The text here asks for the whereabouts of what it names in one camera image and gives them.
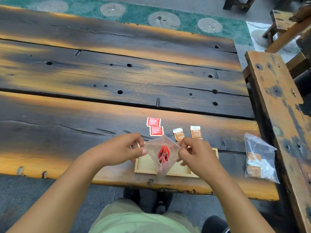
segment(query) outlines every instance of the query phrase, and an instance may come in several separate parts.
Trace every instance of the person's right hand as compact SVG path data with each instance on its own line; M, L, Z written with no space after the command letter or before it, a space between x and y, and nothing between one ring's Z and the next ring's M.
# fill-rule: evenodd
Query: person's right hand
M179 161L183 161L181 165L187 165L194 174L203 178L209 185L226 173L207 141L185 137L177 144L181 146L178 153Z

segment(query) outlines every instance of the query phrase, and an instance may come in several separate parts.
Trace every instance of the black shoe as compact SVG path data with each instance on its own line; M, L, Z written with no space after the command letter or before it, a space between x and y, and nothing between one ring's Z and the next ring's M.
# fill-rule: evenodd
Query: black shoe
M129 187L124 188L123 198L132 200L139 206L140 195L138 189L132 189Z
M156 196L156 202L153 205L152 212L151 213L157 213L157 208L159 206L164 206L165 211L169 209L169 205L171 204L173 200L173 193L164 193L164 192L158 192Z

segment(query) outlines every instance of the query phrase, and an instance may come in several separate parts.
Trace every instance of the wooden table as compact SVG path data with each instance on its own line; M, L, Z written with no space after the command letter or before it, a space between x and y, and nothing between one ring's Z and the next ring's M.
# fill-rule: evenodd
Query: wooden table
M57 179L84 151L123 134L153 139L199 125L249 198L276 185L244 177L246 132L261 136L230 39L0 6L0 173ZM135 174L130 161L93 183L213 194L202 179Z

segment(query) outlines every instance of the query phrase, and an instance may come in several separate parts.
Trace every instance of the wooden chair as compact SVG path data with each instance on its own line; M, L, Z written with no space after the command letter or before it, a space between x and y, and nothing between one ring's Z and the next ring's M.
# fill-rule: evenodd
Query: wooden chair
M289 12L273 10L271 17L272 26L262 35L268 38L270 46L265 50L277 53L287 43L308 29L311 24L311 1L307 1L292 16ZM278 39L273 42L273 36L278 34Z
M247 0L246 3L241 3L239 0L226 0L223 9L229 11L233 5L235 5L242 8L243 11L248 12L254 1L255 0Z

